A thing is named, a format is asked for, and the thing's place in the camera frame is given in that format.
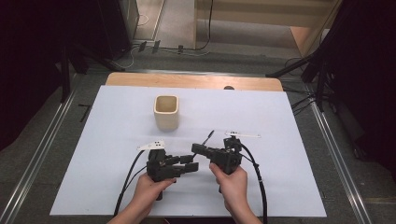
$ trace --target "beige cup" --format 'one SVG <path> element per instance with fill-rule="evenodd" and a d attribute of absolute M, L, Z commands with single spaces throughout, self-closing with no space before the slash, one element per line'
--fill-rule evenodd
<path fill-rule="evenodd" d="M 162 131 L 173 131 L 178 127 L 178 97 L 159 95 L 154 102 L 154 116 Z"/>

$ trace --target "floor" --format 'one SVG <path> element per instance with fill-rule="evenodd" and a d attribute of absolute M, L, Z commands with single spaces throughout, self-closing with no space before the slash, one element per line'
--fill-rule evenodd
<path fill-rule="evenodd" d="M 161 47 L 177 48 L 183 45 L 192 47 L 191 42 L 191 0 L 164 0 L 163 13 L 154 40 L 161 40 Z M 295 62 L 299 53 L 293 42 L 290 29 L 281 26 L 263 26 L 260 29 L 252 24 L 213 22 L 211 41 L 201 52 L 210 52 L 199 57 L 176 54 L 160 50 L 152 53 L 146 48 L 142 52 L 132 51 L 116 63 L 126 67 L 126 71 L 162 71 L 178 73 L 220 73 L 226 76 L 264 77 Z M 205 43 L 205 33 L 199 37 L 201 45 Z M 19 188 L 22 194 L 17 200 L 20 207 L 13 209 L 16 213 L 9 217 L 6 213 L 0 217 L 0 223 L 106 223 L 110 217 L 50 217 L 49 212 L 68 163 L 89 115 L 85 105 L 92 105 L 101 85 L 104 85 L 110 71 L 101 64 L 90 61 L 87 75 L 76 75 L 73 82 L 74 91 L 66 104 L 61 105 L 61 90 L 57 90 L 34 118 L 26 126 L 15 143 L 0 152 L 0 211 L 7 208 L 7 203 L 18 183 L 26 177 L 32 158 L 41 156 L 35 172 L 30 176 L 31 182 Z M 347 138 L 343 124 L 332 112 L 331 105 L 324 104 L 324 113 L 317 113 L 314 104 L 306 100 L 307 92 L 315 88 L 315 83 L 304 84 L 299 75 L 302 69 L 296 69 L 280 80 L 288 93 L 290 105 L 302 101 L 294 109 L 301 108 L 295 118 L 311 163 L 314 177 L 325 205 L 327 218 L 311 217 L 270 217 L 270 223 L 394 223 L 396 220 L 396 184 L 389 172 L 374 161 L 357 160 L 353 146 Z M 53 124 L 58 116 L 59 124 Z M 335 140 L 332 147 L 338 148 L 347 173 L 351 175 L 352 187 L 363 201 L 363 209 L 368 219 L 359 222 L 352 208 L 346 186 L 336 160 L 329 147 L 329 141 L 322 133 L 318 123 L 322 116 L 329 124 Z M 54 126 L 51 136 L 48 127 Z M 40 144 L 43 136 L 49 144 Z M 169 219 L 171 223 L 180 220 Z M 184 223 L 198 223 L 201 219 L 189 219 Z"/>

